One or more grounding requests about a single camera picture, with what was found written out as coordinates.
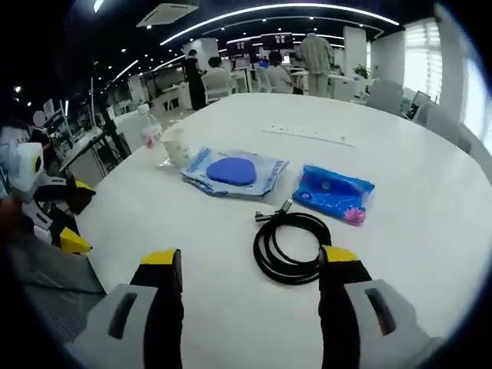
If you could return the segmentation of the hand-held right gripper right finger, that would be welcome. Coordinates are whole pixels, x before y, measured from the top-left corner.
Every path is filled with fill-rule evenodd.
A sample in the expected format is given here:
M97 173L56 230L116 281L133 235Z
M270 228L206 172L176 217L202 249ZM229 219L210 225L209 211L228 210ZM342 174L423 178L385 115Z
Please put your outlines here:
M371 278L351 251L319 251L324 368L419 368L442 344L418 324L414 306Z

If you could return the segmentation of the person's left hand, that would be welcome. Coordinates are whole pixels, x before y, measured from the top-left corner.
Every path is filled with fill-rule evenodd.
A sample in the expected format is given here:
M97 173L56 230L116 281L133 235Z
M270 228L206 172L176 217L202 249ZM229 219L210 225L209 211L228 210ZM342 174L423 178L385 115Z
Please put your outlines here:
M7 238L23 228L22 203L15 198L1 199L1 238Z

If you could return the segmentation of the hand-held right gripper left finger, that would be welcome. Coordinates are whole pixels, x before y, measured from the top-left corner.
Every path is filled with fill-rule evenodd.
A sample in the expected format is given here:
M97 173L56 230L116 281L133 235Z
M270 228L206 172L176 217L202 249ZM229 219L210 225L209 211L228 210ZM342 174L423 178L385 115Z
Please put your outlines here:
M180 368L182 291L180 250L148 254L90 310L68 352L84 368Z

